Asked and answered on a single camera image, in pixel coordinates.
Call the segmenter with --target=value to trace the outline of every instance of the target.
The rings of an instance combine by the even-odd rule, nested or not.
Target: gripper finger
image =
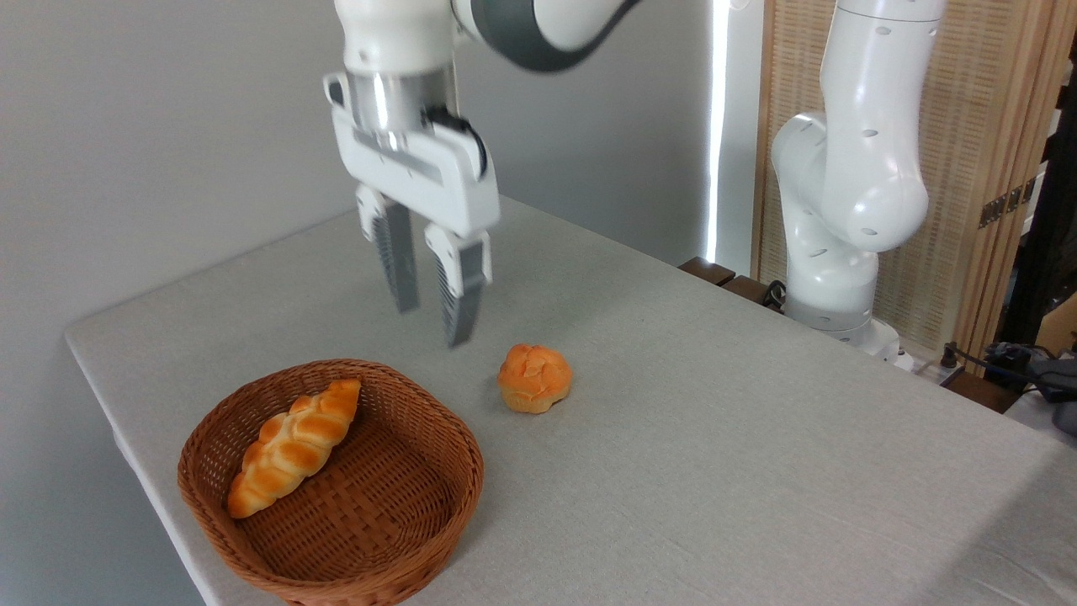
[[[490,282],[490,236],[463,239],[431,223],[426,245],[437,260],[442,294],[442,322],[450,349],[471,340],[478,320],[482,288]]]
[[[356,199],[363,235],[378,248],[378,257],[396,310],[404,314],[419,308],[411,212],[404,205],[365,185],[360,185]]]

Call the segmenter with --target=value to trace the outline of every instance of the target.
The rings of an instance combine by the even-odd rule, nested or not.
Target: wooden block
[[[714,285],[722,285],[733,279],[733,276],[737,274],[737,272],[732,269],[727,269],[722,265],[711,263],[702,256],[697,256],[677,268],[683,271],[687,271],[697,278],[702,278]]]
[[[947,390],[1003,414],[1021,397],[968,372],[961,372],[946,386]]]
[[[722,287],[733,294],[739,294],[749,300],[758,302],[760,306],[763,306],[764,297],[767,295],[767,284],[747,276],[737,276],[724,283]]]

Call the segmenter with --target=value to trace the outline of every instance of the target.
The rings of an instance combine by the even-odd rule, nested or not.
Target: basket rim
[[[228,534],[218,523],[214,517],[210,515],[209,508],[211,506],[207,502],[211,499],[206,498],[206,495],[200,494],[200,492],[194,487],[192,470],[195,467],[195,447],[199,445],[204,440],[205,435],[213,428],[212,424],[206,423],[206,419],[216,413],[222,406],[239,397],[244,392],[253,390],[266,381],[272,381],[280,375],[300,371],[311,366],[337,365],[341,366],[342,370],[346,371],[359,367],[370,372],[386,375],[398,381],[404,387],[411,391],[418,398],[430,403],[442,421],[458,433],[466,445],[467,454],[471,459],[471,467],[475,470],[475,474],[473,475],[474,481],[470,482],[464,488],[464,491],[460,495],[459,507],[456,508],[452,516],[440,529],[440,531],[438,531],[436,535],[431,537],[421,546],[414,549],[410,553],[393,560],[370,573],[366,573],[362,577],[348,577],[325,581],[284,577],[272,573],[264,562],[252,562],[249,558],[240,556],[235,547],[232,545],[232,541],[228,540]],[[312,361],[278,370],[242,385],[218,403],[218,405],[206,414],[202,421],[199,422],[198,426],[194,432],[192,432],[191,436],[184,442],[178,465],[178,484],[184,503],[192,510],[195,520],[198,522],[204,534],[207,535],[207,539],[210,545],[213,546],[214,551],[218,552],[222,560],[225,561],[225,564],[227,564],[228,567],[236,573],[236,575],[260,589],[271,591],[281,596],[286,596],[286,594],[296,590],[319,590],[319,593],[322,593],[324,597],[328,598],[333,597],[334,593],[337,593],[334,592],[334,590],[338,590],[340,596],[344,596],[346,590],[358,583],[370,587],[388,586],[402,581],[406,578],[414,577],[417,572],[428,567],[431,562],[447,558],[448,553],[443,552],[451,552],[454,550],[457,541],[450,541],[443,545],[443,541],[437,539],[446,536],[456,536],[459,538],[464,529],[467,526],[467,523],[471,521],[471,518],[478,505],[478,497],[482,491],[484,467],[482,455],[478,450],[478,442],[467,425],[464,424],[464,422],[452,411],[445,407],[445,405],[434,398],[429,392],[423,390],[414,381],[408,379],[405,375],[381,363],[354,358],[331,358],[325,361]],[[210,536],[211,533],[212,535],[215,535],[216,540]]]

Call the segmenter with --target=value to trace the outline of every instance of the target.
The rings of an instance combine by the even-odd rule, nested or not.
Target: metal hinge
[[[1038,178],[1038,175],[1033,177],[1024,184],[1024,195],[1021,196],[1021,203],[1029,203],[1032,200],[1032,191],[1036,188],[1036,179]]]
[[[1003,214],[1017,210],[1018,207],[1021,206],[1022,201],[1029,201],[1033,181],[1035,181],[1035,179],[984,203],[983,209],[980,210],[980,227],[987,227],[991,223],[1002,219]]]

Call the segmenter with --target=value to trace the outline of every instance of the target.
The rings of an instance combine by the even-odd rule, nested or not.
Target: round bun
[[[508,408],[541,414],[569,395],[572,369],[556,351],[521,343],[508,351],[498,386]]]

